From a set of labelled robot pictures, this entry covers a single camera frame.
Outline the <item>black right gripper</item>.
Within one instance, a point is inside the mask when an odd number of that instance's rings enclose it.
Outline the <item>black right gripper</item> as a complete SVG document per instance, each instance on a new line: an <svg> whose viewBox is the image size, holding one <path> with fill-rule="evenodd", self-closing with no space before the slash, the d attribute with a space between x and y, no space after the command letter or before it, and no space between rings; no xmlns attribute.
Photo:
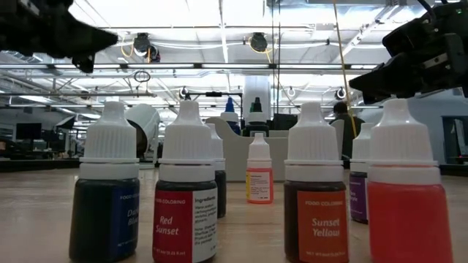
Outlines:
<svg viewBox="0 0 468 263"><path fill-rule="evenodd" d="M365 104L460 88L468 97L468 1L430 7L382 40L390 60L351 81Z"/></svg>

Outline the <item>small purple dropper bottle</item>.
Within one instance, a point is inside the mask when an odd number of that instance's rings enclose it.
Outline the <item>small purple dropper bottle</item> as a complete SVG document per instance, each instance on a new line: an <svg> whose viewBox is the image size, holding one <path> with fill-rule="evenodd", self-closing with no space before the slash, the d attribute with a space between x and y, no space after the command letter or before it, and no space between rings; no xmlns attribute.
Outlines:
<svg viewBox="0 0 468 263"><path fill-rule="evenodd" d="M353 221L367 224L368 202L368 160L370 157L371 129L374 123L362 123L360 134L353 140L352 158L350 159L350 216Z"/></svg>

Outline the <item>small coral red dropper bottle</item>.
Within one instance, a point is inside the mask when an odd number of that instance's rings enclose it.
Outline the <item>small coral red dropper bottle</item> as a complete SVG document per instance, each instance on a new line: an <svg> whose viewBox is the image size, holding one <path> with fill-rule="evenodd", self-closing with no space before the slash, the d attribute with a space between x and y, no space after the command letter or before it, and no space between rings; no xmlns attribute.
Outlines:
<svg viewBox="0 0 468 263"><path fill-rule="evenodd" d="M407 100L384 103L371 130L369 244L373 263L453 263L448 204L428 127Z"/></svg>

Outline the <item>black-capped food coloring bottle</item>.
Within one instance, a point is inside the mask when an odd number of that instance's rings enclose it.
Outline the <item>black-capped food coloring bottle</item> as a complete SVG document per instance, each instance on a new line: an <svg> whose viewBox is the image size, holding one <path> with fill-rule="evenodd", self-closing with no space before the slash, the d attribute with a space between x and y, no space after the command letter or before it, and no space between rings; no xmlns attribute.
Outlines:
<svg viewBox="0 0 468 263"><path fill-rule="evenodd" d="M260 97L256 97L253 102L255 103L255 111L248 114L241 135L243 137L254 137L256 133L260 133L264 137L269 137L269 126L262 109Z"/></svg>

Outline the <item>blue-capped food coloring bottle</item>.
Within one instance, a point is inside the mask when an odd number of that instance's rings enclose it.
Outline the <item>blue-capped food coloring bottle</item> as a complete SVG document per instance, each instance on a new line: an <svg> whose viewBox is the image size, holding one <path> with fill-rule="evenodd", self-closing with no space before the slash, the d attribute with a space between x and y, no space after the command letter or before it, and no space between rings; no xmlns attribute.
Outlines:
<svg viewBox="0 0 468 263"><path fill-rule="evenodd" d="M233 132L237 135L241 134L241 127L239 126L239 117L235 112L233 99L229 97L225 105L224 112L220 115L221 119L225 120Z"/></svg>

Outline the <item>small dark blue dropper bottle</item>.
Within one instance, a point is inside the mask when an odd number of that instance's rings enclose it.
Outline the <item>small dark blue dropper bottle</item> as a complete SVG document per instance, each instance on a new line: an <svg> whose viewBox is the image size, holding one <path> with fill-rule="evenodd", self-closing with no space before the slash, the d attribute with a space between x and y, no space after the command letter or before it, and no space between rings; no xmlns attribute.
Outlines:
<svg viewBox="0 0 468 263"><path fill-rule="evenodd" d="M137 246L140 203L136 130L120 102L105 103L86 133L75 183L69 257L77 263L110 263Z"/></svg>

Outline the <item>small orange dropper bottle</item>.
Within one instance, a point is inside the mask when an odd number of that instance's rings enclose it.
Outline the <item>small orange dropper bottle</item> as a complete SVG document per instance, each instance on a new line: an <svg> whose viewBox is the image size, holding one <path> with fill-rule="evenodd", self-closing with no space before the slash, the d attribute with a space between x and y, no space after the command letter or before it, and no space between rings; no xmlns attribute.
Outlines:
<svg viewBox="0 0 468 263"><path fill-rule="evenodd" d="M270 146L263 133L255 133L249 145L246 165L246 201L253 204L273 202L273 167Z"/></svg>

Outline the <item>small red sunset dropper bottle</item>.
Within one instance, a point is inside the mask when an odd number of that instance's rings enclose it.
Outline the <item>small red sunset dropper bottle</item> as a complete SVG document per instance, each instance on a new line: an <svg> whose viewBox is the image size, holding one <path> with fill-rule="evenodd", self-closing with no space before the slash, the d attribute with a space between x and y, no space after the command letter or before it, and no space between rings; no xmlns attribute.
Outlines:
<svg viewBox="0 0 468 263"><path fill-rule="evenodd" d="M217 252L217 201L211 130L197 102L182 101L166 127L154 195L155 263L211 263Z"/></svg>

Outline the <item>small black dropper bottle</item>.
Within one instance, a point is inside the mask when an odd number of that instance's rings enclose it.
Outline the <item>small black dropper bottle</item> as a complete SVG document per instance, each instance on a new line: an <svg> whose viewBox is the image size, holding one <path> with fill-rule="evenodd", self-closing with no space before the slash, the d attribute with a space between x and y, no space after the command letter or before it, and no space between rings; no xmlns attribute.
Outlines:
<svg viewBox="0 0 468 263"><path fill-rule="evenodd" d="M227 206L227 175L225 171L225 158L223 140L216 132L212 123L207 123L211 130L211 153L214 159L215 181L218 189L217 218L223 218Z"/></svg>

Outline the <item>person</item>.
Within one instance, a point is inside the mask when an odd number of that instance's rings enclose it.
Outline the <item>person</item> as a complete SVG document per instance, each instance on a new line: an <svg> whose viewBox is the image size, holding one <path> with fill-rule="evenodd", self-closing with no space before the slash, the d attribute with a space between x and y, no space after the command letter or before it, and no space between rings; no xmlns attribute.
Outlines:
<svg viewBox="0 0 468 263"><path fill-rule="evenodd" d="M341 158L344 161L344 168L350 168L350 159L352 158L352 143L353 140L361 132L361 124L364 123L359 117L353 116L353 120L348 113L347 104L345 102L337 102L333 106L333 114L335 118L330 122L332 125L337 120L344 121L343 142Z"/></svg>

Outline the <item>ceiling light strip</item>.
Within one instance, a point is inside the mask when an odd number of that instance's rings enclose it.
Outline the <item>ceiling light strip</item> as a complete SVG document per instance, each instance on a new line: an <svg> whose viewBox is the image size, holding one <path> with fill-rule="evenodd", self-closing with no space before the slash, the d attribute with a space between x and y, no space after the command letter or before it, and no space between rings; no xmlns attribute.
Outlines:
<svg viewBox="0 0 468 263"><path fill-rule="evenodd" d="M341 64L95 64L93 69L341 69ZM73 64L0 64L0 69L77 69Z"/></svg>

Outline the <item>black background monitor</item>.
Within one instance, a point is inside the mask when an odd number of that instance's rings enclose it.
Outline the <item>black background monitor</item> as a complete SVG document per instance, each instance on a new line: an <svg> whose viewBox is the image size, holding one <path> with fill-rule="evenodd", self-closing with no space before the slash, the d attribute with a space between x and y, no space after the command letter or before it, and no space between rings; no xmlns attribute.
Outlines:
<svg viewBox="0 0 468 263"><path fill-rule="evenodd" d="M41 123L17 123L15 139L17 140L38 140L41 138Z"/></svg>

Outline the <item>black background screen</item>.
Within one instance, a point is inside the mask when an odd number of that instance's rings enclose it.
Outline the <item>black background screen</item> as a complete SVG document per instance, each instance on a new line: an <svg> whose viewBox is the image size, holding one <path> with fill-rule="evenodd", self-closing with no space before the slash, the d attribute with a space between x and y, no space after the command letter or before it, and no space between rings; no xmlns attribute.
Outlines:
<svg viewBox="0 0 468 263"><path fill-rule="evenodd" d="M289 130L298 122L298 116L292 114L274 114L272 120L273 130Z"/></svg>

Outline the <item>small sunset yellow dropper bottle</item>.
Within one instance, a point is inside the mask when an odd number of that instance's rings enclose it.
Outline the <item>small sunset yellow dropper bottle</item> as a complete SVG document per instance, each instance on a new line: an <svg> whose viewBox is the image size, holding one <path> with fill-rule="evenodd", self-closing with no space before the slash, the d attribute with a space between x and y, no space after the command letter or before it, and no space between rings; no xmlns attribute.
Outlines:
<svg viewBox="0 0 468 263"><path fill-rule="evenodd" d="M301 105L284 162L284 252L291 263L348 263L343 162L320 104Z"/></svg>

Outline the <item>black aluminium table frame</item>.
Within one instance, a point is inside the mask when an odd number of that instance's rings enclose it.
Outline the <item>black aluminium table frame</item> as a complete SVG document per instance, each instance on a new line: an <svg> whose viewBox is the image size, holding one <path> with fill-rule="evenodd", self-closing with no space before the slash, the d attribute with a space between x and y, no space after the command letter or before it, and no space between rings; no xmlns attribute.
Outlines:
<svg viewBox="0 0 468 263"><path fill-rule="evenodd" d="M0 172L25 172L49 169L73 169L78 168L80 162L77 159L61 160L8 160L0 161ZM441 164L439 166L442 175L468 178L468 165Z"/></svg>

